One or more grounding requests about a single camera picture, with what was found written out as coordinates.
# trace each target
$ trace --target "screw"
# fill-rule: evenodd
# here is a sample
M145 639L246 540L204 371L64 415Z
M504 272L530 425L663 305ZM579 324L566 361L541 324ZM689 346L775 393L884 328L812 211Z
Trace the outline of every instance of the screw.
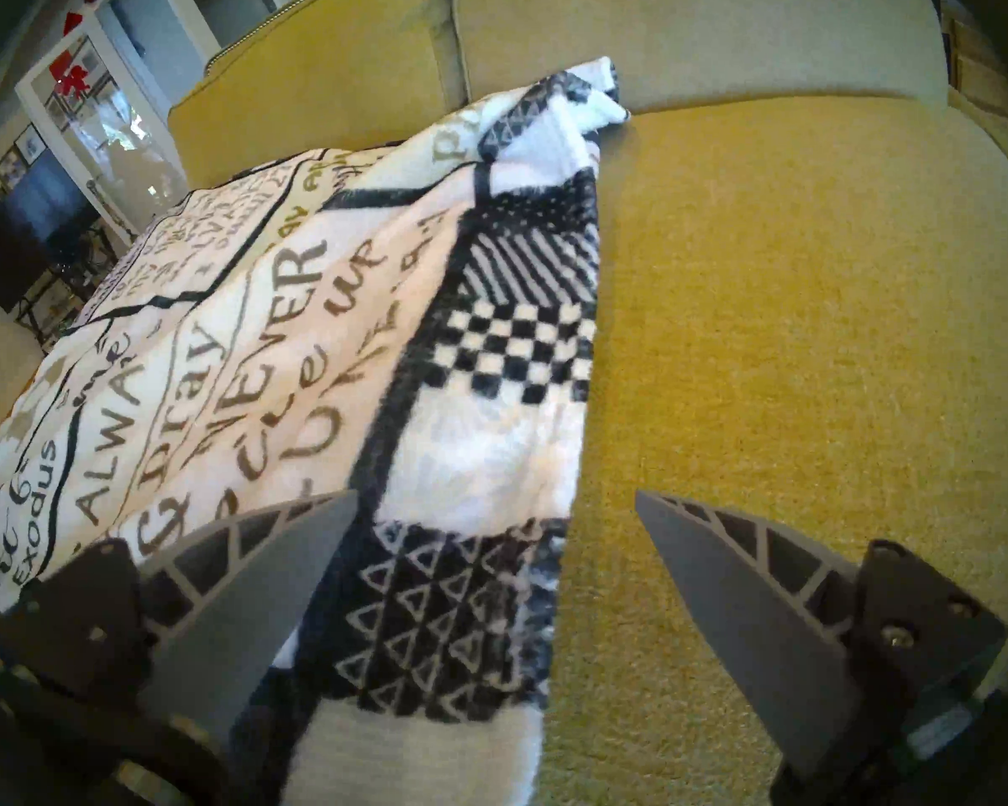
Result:
M892 541L888 541L887 539L875 541L873 550L876 556L886 558L887 560L901 558L904 555L903 546L898 543L892 543Z
M882 627L884 642L897 650L907 650L915 646L914 637L910 630L898 624L886 624Z
M953 597L948 601L948 608L958 618L974 618L978 615L978 607L963 597Z

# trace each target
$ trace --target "striped pattern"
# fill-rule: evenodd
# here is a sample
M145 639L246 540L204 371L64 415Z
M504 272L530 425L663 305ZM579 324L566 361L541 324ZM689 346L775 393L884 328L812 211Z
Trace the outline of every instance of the striped pattern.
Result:
M548 234L538 228L489 237L478 234L461 291L497 305L551 307L596 299L598 228Z

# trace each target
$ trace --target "blanket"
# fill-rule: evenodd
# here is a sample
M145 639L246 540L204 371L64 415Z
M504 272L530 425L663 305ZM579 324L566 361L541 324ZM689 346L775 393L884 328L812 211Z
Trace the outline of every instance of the blanket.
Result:
M157 219L0 427L0 613L101 539L360 504L231 738L247 800L522 803L597 308L612 64Z

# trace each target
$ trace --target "sofa cushion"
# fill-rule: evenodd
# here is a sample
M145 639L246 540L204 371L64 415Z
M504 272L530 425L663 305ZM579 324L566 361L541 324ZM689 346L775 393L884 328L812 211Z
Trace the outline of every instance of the sofa cushion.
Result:
M955 110L874 98L640 115L602 150L539 796L764 802L776 751L635 489L773 518L855 561L891 537L1008 622L1008 162Z
M464 105L451 0L306 0L171 108L192 186L311 147L409 138Z
M943 104L930 0L456 0L472 99L600 55L634 112L798 94Z

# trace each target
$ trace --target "black screen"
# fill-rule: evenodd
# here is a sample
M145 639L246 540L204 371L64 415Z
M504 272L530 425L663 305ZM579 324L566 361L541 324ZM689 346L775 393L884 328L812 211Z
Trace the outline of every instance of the black screen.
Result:
M0 307L11 311L50 262L78 253L78 238L97 218L46 149L0 207Z
M97 221L94 206L55 160L51 149L40 154L7 194L0 206L0 213L4 212L16 231L30 234L56 251L60 242L78 238Z

